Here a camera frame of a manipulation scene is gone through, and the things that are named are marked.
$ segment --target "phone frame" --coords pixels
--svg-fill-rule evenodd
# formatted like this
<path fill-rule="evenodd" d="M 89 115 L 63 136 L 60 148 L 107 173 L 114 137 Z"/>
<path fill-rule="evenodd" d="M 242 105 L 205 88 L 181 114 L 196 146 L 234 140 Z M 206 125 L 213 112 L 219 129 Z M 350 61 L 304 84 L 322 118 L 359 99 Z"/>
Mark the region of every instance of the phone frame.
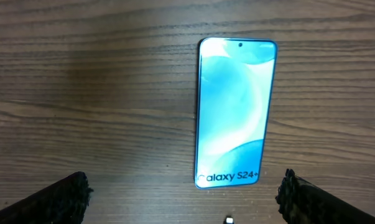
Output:
<path fill-rule="evenodd" d="M 272 80 L 271 80 L 271 86 L 270 86 L 270 95 L 269 95 L 269 106 L 267 109 L 267 114 L 266 114 L 266 125 L 264 128 L 264 137 L 263 137 L 263 145 L 262 145 L 262 153 L 261 153 L 261 160 L 259 161 L 259 172 L 257 175 L 257 180 L 253 183 L 248 183 L 248 184 L 237 184 L 237 185 L 222 185 L 222 186 L 216 186 L 216 187 L 199 187 L 197 185 L 197 164 L 198 164 L 198 137 L 199 137 L 199 131 L 200 131 L 200 98 L 201 98 L 201 61 L 202 61 L 202 56 L 201 56 L 201 45 L 204 41 L 208 39 L 221 39 L 221 40 L 232 40 L 232 41 L 241 41 L 241 42 L 270 42 L 274 44 L 275 47 L 275 55 L 274 55 L 274 65 L 273 65 L 273 72 L 272 72 Z M 272 92 L 273 92 L 273 82 L 274 82 L 274 75 L 275 75 L 275 65 L 277 63 L 277 55 L 279 51 L 279 46 L 277 45 L 276 42 L 270 39 L 251 39 L 251 38 L 232 38 L 232 37 L 207 37 L 199 41 L 198 43 L 198 81 L 197 81 L 197 121 L 196 121 L 196 137 L 195 137 L 195 166 L 194 166 L 194 184 L 195 187 L 200 189 L 200 190 L 205 190 L 205 189 L 215 189 L 215 188 L 220 188 L 220 187 L 238 187 L 238 186 L 245 186 L 245 185 L 252 185 L 256 184 L 260 177 L 261 177 L 261 168 L 262 168 L 262 160 L 263 160 L 263 151 L 264 151 L 264 146 L 266 143 L 266 133 L 267 133 L 267 124 L 269 120 L 269 114 L 270 114 L 270 108 L 271 108 L 271 98 L 272 98 Z"/>

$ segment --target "blue wallpaper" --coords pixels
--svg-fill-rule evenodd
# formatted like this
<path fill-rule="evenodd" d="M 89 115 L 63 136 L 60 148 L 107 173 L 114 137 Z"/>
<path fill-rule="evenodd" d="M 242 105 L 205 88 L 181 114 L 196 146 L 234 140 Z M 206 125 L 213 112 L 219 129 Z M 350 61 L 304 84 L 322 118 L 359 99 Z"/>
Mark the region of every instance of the blue wallpaper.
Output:
<path fill-rule="evenodd" d="M 266 40 L 201 43 L 197 187 L 257 182 L 276 51 Z"/>

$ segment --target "wood grain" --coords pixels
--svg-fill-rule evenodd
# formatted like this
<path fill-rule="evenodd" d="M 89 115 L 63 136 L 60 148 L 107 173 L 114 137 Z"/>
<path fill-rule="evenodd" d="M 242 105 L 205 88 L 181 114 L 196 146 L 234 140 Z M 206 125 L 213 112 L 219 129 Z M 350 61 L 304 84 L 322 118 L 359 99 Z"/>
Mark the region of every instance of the wood grain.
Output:
<path fill-rule="evenodd" d="M 279 44 L 250 187 L 193 183 L 209 36 Z M 0 0 L 0 209 L 82 170 L 84 223 L 283 223 L 286 168 L 375 216 L 375 0 Z"/>

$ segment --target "black fuzzy object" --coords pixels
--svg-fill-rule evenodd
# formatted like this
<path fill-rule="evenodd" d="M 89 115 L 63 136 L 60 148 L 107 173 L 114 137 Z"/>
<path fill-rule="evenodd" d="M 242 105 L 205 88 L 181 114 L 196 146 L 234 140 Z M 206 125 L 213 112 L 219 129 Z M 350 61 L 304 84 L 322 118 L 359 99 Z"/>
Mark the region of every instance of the black fuzzy object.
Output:
<path fill-rule="evenodd" d="M 91 192 L 85 173 L 76 172 L 0 210 L 0 224 L 80 224 Z"/>
<path fill-rule="evenodd" d="M 275 197 L 288 224 L 375 224 L 375 217 L 314 186 L 287 169 Z"/>

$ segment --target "smartphone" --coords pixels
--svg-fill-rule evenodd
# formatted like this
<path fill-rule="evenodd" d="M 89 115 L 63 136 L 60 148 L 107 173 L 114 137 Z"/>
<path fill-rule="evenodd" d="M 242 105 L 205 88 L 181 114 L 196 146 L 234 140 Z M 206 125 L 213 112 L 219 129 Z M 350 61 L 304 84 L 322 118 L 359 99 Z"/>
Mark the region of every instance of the smartphone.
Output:
<path fill-rule="evenodd" d="M 207 38 L 200 43 L 195 185 L 259 180 L 277 45 Z"/>

